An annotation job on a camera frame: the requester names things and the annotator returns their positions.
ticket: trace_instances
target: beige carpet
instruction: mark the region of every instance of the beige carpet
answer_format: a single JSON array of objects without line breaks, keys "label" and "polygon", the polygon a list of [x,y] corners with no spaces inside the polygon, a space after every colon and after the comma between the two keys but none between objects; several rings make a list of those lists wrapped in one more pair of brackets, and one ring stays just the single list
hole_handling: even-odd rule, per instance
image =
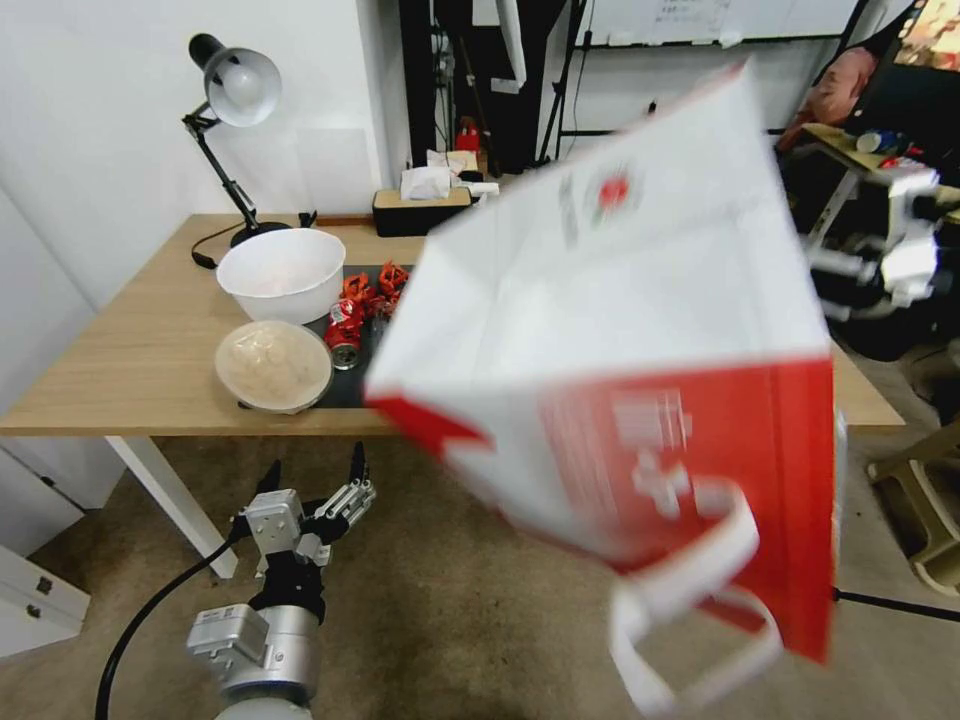
[{"label": "beige carpet", "polygon": [[[838,584],[852,591],[960,609],[907,568],[862,466],[932,427],[896,366],[863,363],[911,423],[854,443],[846,482]],[[250,499],[259,474],[284,460],[303,497],[345,478],[347,440],[175,439],[161,443],[214,521]],[[520,537],[479,508],[402,439],[367,443],[380,497],[335,549],[327,574],[317,718],[632,718],[605,648],[609,574]],[[210,573],[169,598],[134,639],[117,677],[114,718],[212,718],[220,709],[184,641],[202,609],[248,599],[255,549],[239,549],[235,580]],[[0,664],[0,717],[90,717],[104,660],[120,631],[195,554],[127,476],[107,506],[33,558],[93,596],[79,638]],[[654,643],[680,674],[729,639],[703,619]],[[960,625],[841,603],[827,668],[784,657],[705,718],[945,718],[960,697]]]}]

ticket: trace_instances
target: whiteboard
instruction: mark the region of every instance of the whiteboard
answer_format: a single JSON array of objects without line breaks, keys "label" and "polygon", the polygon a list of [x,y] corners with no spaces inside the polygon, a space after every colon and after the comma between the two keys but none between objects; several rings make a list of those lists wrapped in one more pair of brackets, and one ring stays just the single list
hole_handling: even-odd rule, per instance
[{"label": "whiteboard", "polygon": [[577,45],[583,45],[588,26],[593,30],[591,46],[714,41],[734,45],[750,38],[839,35],[856,4],[857,0],[588,0]]}]

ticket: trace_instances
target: white bowl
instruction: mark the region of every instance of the white bowl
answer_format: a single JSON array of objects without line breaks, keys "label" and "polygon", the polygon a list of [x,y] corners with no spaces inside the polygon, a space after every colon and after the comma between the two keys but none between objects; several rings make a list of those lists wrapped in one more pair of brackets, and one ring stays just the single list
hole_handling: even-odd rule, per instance
[{"label": "white bowl", "polygon": [[303,325],[337,302],[346,257],[343,243],[330,233],[273,230],[228,252],[217,267],[217,281],[251,319]]},{"label": "white bowl", "polygon": [[214,356],[217,377],[252,408],[293,414],[320,399],[333,379],[326,344],[300,325],[247,323],[227,335]]}]

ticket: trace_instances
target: white bag handle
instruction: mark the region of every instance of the white bag handle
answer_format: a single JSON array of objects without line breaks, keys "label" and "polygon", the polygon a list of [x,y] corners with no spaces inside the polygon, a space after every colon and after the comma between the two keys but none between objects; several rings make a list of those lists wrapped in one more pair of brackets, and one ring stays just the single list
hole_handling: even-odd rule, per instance
[{"label": "white bag handle", "polygon": [[[645,715],[681,707],[699,708],[769,665],[783,648],[776,621],[752,593],[728,587],[759,545],[757,525],[743,491],[734,483],[694,484],[694,501],[705,517],[725,515],[695,543],[664,562],[618,582],[610,608],[610,654],[634,705]],[[681,693],[674,692],[637,653],[636,643],[658,625],[689,612],[708,597],[751,610],[764,628],[725,663]]]}]

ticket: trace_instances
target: red and white paper bag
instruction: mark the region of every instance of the red and white paper bag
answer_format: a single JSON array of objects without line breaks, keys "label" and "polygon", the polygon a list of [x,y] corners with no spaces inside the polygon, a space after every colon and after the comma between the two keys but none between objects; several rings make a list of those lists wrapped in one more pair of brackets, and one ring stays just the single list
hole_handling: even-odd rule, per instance
[{"label": "red and white paper bag", "polygon": [[[725,71],[440,227],[367,379],[506,520],[621,573],[648,713],[826,654],[830,345],[759,117]],[[704,604],[752,635],[674,691],[634,646]]]}]

